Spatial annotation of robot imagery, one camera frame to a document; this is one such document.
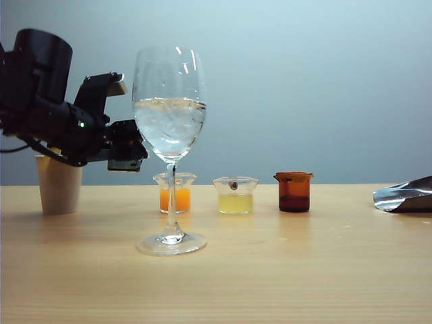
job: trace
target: glass of water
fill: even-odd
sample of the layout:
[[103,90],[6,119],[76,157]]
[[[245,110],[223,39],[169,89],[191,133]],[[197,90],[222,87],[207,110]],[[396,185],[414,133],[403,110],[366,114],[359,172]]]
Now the glass of water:
[[132,93],[136,125],[144,145],[161,158],[168,174],[168,216],[160,234],[143,238],[139,251],[153,255],[192,252],[206,245],[200,234],[185,233],[176,214],[177,162],[188,154],[206,115],[203,69],[193,49],[147,47],[136,59]]

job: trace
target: light blue wall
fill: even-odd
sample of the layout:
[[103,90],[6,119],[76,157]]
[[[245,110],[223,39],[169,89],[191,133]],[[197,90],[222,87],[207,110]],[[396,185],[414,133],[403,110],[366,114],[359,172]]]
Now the light blue wall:
[[[86,75],[118,71],[131,89],[135,56],[183,44],[202,57],[205,128],[178,171],[198,183],[228,174],[275,183],[304,169],[315,183],[401,182],[432,173],[430,0],[2,0],[1,40],[38,28],[74,49],[73,102]],[[107,100],[111,120],[132,118],[130,94]],[[21,145],[2,138],[3,147]],[[2,156],[3,184],[35,184],[31,150]],[[153,183],[140,173],[84,168],[85,184]]]

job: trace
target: beaker with yellow liquid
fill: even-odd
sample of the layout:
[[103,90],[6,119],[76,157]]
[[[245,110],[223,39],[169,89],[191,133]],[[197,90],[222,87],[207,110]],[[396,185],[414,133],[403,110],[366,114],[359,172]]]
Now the beaker with yellow liquid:
[[252,191],[258,179],[250,177],[222,177],[213,180],[218,193],[218,211],[224,214],[247,214],[253,210]]

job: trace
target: wine glass base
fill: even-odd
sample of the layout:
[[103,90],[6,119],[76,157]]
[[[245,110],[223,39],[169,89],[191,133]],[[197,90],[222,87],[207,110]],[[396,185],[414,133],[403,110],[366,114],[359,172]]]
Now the wine glass base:
[[184,234],[182,240],[175,244],[166,244],[162,241],[160,235],[147,236],[136,245],[136,248],[144,254],[170,256],[194,252],[207,244],[205,237],[197,233]]

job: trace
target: brown glass beaker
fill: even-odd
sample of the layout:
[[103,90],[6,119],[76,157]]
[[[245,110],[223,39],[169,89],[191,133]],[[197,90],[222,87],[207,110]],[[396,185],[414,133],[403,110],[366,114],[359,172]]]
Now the brown glass beaker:
[[282,171],[273,176],[279,182],[279,210],[292,213],[308,211],[313,174],[305,171]]

